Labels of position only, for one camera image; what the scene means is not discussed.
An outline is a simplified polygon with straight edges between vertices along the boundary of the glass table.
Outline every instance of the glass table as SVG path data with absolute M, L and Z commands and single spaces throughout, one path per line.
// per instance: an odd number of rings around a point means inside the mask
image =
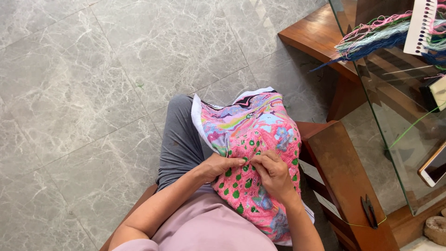
M 345 35 L 378 16 L 411 10 L 413 0 L 330 0 L 330 4 Z M 403 46 L 379 49 L 356 61 L 355 67 L 388 148 L 429 112 L 418 87 L 428 81 L 426 77 L 436 76 L 440 70 L 421 56 L 403 53 Z M 446 197 L 446 178 L 431 188 L 417 174 L 445 139 L 446 111 L 430 113 L 384 154 L 393 163 L 413 215 Z

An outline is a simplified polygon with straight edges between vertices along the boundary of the smartphone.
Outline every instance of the smartphone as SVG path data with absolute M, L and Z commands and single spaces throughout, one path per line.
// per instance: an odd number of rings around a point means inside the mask
M 418 170 L 418 175 L 430 187 L 434 187 L 446 174 L 446 142 Z

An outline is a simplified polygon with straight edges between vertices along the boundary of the person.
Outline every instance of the person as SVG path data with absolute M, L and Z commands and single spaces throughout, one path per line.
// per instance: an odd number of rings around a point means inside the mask
M 245 160 L 217 153 L 205 160 L 191 120 L 192 100 L 176 95 L 169 102 L 158 190 L 116 229 L 108 250 L 277 250 L 265 234 L 211 188 L 209 182 L 230 167 L 243 166 Z M 265 151 L 250 161 L 266 191 L 285 206 L 293 251 L 323 251 L 321 239 L 294 191 L 287 165 L 274 151 Z

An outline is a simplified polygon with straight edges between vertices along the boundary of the green cross-stitch dots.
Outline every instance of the green cross-stitch dots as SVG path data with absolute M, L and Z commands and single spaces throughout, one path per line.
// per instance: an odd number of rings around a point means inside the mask
M 239 213 L 239 214 L 242 214 L 243 213 L 243 206 L 242 206 L 242 203 L 240 203 L 240 205 L 239 205 L 239 207 L 237 208 L 237 212 Z
M 251 213 L 258 213 L 259 211 L 256 209 L 255 206 L 251 207 Z
M 232 175 L 232 168 L 230 167 L 230 168 L 224 173 L 224 175 L 225 175 L 226 177 L 230 177 L 230 176 Z
M 245 188 L 250 188 L 251 184 L 252 184 L 252 179 L 251 178 L 247 179 L 245 183 Z
M 235 191 L 232 193 L 232 197 L 234 197 L 234 199 L 238 199 L 238 198 L 240 197 L 240 193 L 239 193 L 239 191 L 238 191 L 238 190 L 235 190 Z

